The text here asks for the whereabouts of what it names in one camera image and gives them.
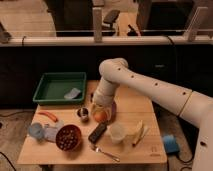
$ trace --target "fork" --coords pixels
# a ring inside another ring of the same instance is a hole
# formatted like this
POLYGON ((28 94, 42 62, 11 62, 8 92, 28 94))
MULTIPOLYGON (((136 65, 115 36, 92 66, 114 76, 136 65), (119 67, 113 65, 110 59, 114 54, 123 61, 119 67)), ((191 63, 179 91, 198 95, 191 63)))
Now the fork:
POLYGON ((102 153, 102 154, 104 154, 104 155, 110 157, 111 159, 115 160, 116 162, 120 162, 120 159, 119 159, 118 157, 116 157, 116 156, 114 156, 114 155, 112 155, 112 154, 109 154, 109 153, 106 153, 106 152, 102 151, 102 150, 101 150, 99 147, 97 147, 96 145, 91 144, 90 147, 91 147, 91 149, 92 149, 93 151, 95 151, 95 152, 97 152, 97 153, 102 153))

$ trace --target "table leg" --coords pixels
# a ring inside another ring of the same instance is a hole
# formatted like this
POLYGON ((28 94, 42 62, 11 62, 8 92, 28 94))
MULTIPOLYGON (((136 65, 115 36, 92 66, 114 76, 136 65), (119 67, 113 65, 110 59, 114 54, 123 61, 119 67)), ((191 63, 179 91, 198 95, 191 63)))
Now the table leg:
POLYGON ((42 168, 42 171, 52 171, 53 165, 39 165, 42 168))

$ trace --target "floor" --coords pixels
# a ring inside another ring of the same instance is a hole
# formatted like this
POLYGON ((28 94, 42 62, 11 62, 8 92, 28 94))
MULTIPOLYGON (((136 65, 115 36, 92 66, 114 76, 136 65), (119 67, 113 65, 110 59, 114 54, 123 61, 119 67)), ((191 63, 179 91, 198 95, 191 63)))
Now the floor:
MULTIPOLYGON (((103 17, 111 9, 137 11, 133 0, 105 0, 103 17)), ((13 37, 55 37, 51 14, 43 0, 1 0, 0 22, 13 37)))
MULTIPOLYGON (((0 117, 0 123, 2 123, 2 127, 0 128, 0 151, 5 153, 8 158, 12 161, 15 168, 18 171, 41 171, 42 169, 36 165, 18 165, 17 159, 19 153, 21 151, 21 147, 23 145, 24 139, 27 135, 27 128, 32 121, 32 117, 34 114, 33 109, 1 109, 1 115, 8 115, 10 113, 14 113, 17 111, 21 111, 22 113, 18 113, 12 115, 10 117, 0 117)), ((157 110, 157 120, 159 123, 161 135, 173 134, 177 140, 177 143, 180 146, 180 157, 183 160, 188 160, 191 158, 191 152, 189 146, 186 142, 185 136, 182 132, 180 124, 176 116, 172 115, 168 111, 159 108, 157 110)), ((168 157, 168 163, 170 171, 179 171, 183 165, 175 156, 168 157)), ((53 168, 54 171, 166 171, 166 165, 97 165, 97 166, 62 166, 57 165, 53 168)), ((0 171, 12 171, 11 167, 0 155, 0 171)))

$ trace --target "wooden table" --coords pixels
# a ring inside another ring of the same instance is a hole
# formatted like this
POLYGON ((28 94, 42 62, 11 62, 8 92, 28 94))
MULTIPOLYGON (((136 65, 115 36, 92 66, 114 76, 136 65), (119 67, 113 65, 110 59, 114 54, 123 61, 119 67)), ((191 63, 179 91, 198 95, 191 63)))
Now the wooden table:
MULTIPOLYGON (((83 124, 76 114, 77 109, 82 106, 90 109, 90 94, 95 91, 97 83, 97 81, 88 82, 84 105, 38 106, 37 108, 37 111, 47 110, 54 113, 65 124, 76 124, 80 127, 83 134, 82 144, 72 152, 63 152, 56 147, 55 143, 46 141, 39 143, 27 136, 18 164, 118 164, 103 154, 95 153, 90 149, 87 138, 97 126, 97 123, 90 117, 89 123, 83 124)), ((107 130, 97 145, 104 151, 118 156, 120 158, 119 164, 165 163, 167 157, 151 101, 139 92, 125 86, 118 88, 115 101, 117 103, 115 122, 124 125, 127 136, 122 144, 114 145, 107 130), (141 119, 149 127, 149 131, 136 147, 132 147, 133 131, 141 119)), ((54 125, 49 118, 38 114, 34 115, 32 123, 34 122, 54 125)))

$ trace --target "blue sponge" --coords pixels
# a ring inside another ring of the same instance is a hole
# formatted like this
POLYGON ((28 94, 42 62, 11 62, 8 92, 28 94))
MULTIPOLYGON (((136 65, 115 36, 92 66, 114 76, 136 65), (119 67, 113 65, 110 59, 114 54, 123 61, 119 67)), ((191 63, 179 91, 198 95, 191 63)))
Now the blue sponge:
POLYGON ((174 154, 180 151, 180 148, 173 135, 163 136, 163 143, 167 154, 174 154))

